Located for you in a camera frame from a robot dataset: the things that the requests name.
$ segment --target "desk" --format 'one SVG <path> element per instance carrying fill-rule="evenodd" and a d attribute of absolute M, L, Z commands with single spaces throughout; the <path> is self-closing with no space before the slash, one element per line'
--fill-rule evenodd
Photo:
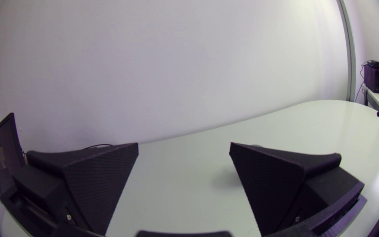
<path fill-rule="evenodd" d="M 366 236 L 379 219 L 379 118 L 358 103 L 322 100 L 295 105 L 229 126 L 141 144 L 107 236 L 229 230 L 260 236 L 229 156 L 230 142 L 301 153 L 338 152 L 341 167 L 365 184 L 367 198 L 343 233 Z M 4 218 L 3 233 L 13 236 Z"/>
<path fill-rule="evenodd" d="M 362 88 L 365 90 L 365 104 L 379 111 L 379 93 L 374 93 L 365 84 L 362 84 Z"/>

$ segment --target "black monitor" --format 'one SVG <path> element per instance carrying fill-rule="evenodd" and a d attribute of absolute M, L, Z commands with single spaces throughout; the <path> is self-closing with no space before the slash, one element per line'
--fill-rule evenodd
<path fill-rule="evenodd" d="M 0 197 L 14 186 L 12 174 L 24 165 L 14 113 L 10 113 L 0 123 Z"/>
<path fill-rule="evenodd" d="M 235 165 L 262 236 L 337 236 L 365 205 L 364 184 L 341 155 L 309 155 L 232 143 Z"/>

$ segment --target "cable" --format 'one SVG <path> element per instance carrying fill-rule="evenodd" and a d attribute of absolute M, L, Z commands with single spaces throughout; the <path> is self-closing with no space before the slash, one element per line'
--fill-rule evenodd
<path fill-rule="evenodd" d="M 100 146 L 100 145 L 113 146 L 112 144 L 97 144 L 97 145 L 91 145 L 90 147 L 83 148 L 82 150 L 86 150 L 86 149 L 89 149 L 89 148 L 92 148 L 92 147 L 97 147 L 97 146 Z"/>
<path fill-rule="evenodd" d="M 358 89 L 358 93 L 356 93 L 355 100 L 354 100 L 353 102 L 356 102 L 356 99 L 358 98 L 359 92 L 362 91 L 362 85 L 365 83 L 365 78 L 368 77 L 368 74 L 370 73 L 370 70 L 369 70 L 368 73 L 367 73 L 365 76 L 362 75 L 362 71 L 364 70 L 364 66 L 367 65 L 367 63 L 369 63 L 370 61 L 371 61 L 371 60 L 368 60 L 368 61 L 366 61 L 365 63 L 362 63 L 362 64 L 361 64 L 362 69 L 361 69 L 361 71 L 359 72 L 359 74 L 361 74 L 361 77 L 362 77 L 362 79 L 364 79 L 364 81 L 362 82 L 361 86 L 359 87 L 359 89 Z"/>

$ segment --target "electronic device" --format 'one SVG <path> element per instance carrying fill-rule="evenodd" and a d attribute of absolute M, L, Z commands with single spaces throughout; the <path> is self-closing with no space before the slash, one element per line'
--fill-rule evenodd
<path fill-rule="evenodd" d="M 106 233 L 138 144 L 23 157 L 14 114 L 0 123 L 0 201 L 33 236 Z"/>
<path fill-rule="evenodd" d="M 14 113 L 10 113 L 0 122 L 0 197 L 14 187 L 12 174 L 24 165 Z"/>
<path fill-rule="evenodd" d="M 339 167 L 341 155 L 308 155 L 231 143 L 230 156 L 262 236 L 336 236 L 359 212 L 364 184 Z M 352 207 L 360 203 L 359 208 Z"/>
<path fill-rule="evenodd" d="M 365 65 L 365 85 L 374 93 L 379 93 L 379 66 Z"/>
<path fill-rule="evenodd" d="M 138 144 L 26 155 L 6 197 L 17 221 L 33 236 L 65 236 L 59 231 L 69 225 L 105 235 Z"/>
<path fill-rule="evenodd" d="M 172 233 L 159 233 L 139 231 L 136 237 L 232 237 L 227 231 L 220 231 L 215 233 L 197 233 L 197 234 L 172 234 Z"/>

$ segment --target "monitor screen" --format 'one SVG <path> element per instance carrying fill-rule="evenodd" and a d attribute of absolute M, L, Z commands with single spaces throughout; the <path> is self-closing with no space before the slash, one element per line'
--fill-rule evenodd
<path fill-rule="evenodd" d="M 11 113 L 0 123 L 0 197 L 14 186 L 12 173 L 26 164 L 21 152 Z"/>

